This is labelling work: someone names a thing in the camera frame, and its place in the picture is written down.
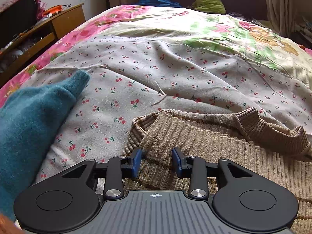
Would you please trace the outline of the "beige brown striped ribbed sweater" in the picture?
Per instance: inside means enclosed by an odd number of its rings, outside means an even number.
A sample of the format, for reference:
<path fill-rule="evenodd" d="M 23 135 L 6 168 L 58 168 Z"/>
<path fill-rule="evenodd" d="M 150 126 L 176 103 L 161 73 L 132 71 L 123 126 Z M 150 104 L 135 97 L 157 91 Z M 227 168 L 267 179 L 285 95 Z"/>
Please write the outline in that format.
<path fill-rule="evenodd" d="M 189 180 L 174 173 L 171 152 L 215 163 L 229 159 L 285 187 L 298 200 L 292 230 L 311 233 L 311 142 L 302 126 L 285 128 L 263 120 L 255 108 L 240 113 L 198 114 L 166 109 L 132 122 L 124 151 L 142 149 L 138 176 L 129 190 L 188 190 Z"/>

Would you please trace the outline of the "teal fuzzy sweater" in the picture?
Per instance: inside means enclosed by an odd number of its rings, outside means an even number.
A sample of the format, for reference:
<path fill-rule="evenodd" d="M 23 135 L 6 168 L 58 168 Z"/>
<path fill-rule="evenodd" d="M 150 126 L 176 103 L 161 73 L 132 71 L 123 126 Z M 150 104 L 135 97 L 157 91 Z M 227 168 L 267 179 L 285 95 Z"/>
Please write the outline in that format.
<path fill-rule="evenodd" d="M 57 132 L 89 81 L 77 71 L 55 84 L 14 92 L 1 108 L 1 214 L 15 220 L 15 198 L 30 186 Z"/>

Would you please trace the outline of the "white cherry print bedsheet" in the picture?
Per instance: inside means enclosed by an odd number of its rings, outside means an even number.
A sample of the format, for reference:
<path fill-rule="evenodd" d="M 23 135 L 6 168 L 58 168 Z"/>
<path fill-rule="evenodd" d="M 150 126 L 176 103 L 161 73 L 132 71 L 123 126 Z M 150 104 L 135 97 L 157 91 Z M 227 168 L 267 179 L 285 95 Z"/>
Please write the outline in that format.
<path fill-rule="evenodd" d="M 311 134 L 311 91 L 301 81 L 236 55 L 144 38 L 97 35 L 66 44 L 24 87 L 52 85 L 87 72 L 89 82 L 36 173 L 41 181 L 85 158 L 121 153 L 135 117 L 163 109 L 232 113 L 255 107 L 261 118 Z"/>

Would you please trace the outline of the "wooden side cabinet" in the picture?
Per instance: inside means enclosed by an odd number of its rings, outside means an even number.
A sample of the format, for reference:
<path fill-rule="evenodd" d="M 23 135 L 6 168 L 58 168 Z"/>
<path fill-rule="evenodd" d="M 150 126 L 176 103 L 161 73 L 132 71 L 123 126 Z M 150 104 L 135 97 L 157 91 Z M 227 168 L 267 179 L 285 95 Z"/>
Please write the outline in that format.
<path fill-rule="evenodd" d="M 29 31 L 19 35 L 11 45 L 1 51 L 1 61 L 3 62 L 13 51 L 28 46 L 27 50 L 23 51 L 17 59 L 10 62 L 7 68 L 1 72 L 1 86 L 30 65 L 52 44 L 84 23 L 86 20 L 82 6 L 83 4 L 75 5 L 32 27 Z"/>

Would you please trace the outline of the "pink floral cartoon quilt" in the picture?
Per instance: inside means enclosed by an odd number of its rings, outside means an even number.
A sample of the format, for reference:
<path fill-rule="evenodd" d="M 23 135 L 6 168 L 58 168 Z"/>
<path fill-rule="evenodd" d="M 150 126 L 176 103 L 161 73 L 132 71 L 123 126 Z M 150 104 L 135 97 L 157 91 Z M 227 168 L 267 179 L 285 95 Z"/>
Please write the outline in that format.
<path fill-rule="evenodd" d="M 311 87 L 311 50 L 275 34 L 259 23 L 230 15 L 207 14 L 185 8 L 121 5 L 106 10 L 63 36 L 1 88 L 1 102 L 34 72 L 97 34 L 166 37 L 190 47 L 238 54 Z"/>

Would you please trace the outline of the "cluttered nightstand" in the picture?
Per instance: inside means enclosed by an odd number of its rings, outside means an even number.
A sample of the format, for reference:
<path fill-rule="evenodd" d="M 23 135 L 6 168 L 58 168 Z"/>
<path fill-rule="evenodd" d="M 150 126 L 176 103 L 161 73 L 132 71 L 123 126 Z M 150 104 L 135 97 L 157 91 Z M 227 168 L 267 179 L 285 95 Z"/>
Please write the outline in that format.
<path fill-rule="evenodd" d="M 311 20 L 304 16 L 295 20 L 293 32 L 290 37 L 295 43 L 311 50 Z"/>

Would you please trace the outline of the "lime green cloth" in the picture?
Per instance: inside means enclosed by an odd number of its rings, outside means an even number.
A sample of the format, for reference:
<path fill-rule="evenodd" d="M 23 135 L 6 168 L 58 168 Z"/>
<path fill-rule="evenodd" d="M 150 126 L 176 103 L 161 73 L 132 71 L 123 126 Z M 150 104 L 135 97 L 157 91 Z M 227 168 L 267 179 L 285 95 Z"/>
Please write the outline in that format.
<path fill-rule="evenodd" d="M 226 14 L 225 6 L 221 0 L 195 0 L 190 8 L 204 13 Z"/>

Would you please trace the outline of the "beige right curtain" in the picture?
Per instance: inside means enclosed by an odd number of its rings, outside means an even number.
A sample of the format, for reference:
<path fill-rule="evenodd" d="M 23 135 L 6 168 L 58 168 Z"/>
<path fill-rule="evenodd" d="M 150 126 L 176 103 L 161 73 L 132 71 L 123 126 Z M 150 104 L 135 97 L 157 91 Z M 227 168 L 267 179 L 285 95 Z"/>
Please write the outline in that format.
<path fill-rule="evenodd" d="M 266 0 L 267 16 L 275 31 L 289 37 L 294 30 L 293 0 Z"/>

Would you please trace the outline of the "blue cloth on bench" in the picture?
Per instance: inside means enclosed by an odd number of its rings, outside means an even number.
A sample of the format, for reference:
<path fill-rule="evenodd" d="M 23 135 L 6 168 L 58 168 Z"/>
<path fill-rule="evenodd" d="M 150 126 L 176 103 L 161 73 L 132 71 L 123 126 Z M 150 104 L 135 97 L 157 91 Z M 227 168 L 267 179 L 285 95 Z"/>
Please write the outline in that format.
<path fill-rule="evenodd" d="M 182 7 L 178 2 L 171 0 L 139 0 L 134 5 L 155 6 L 155 7 Z"/>

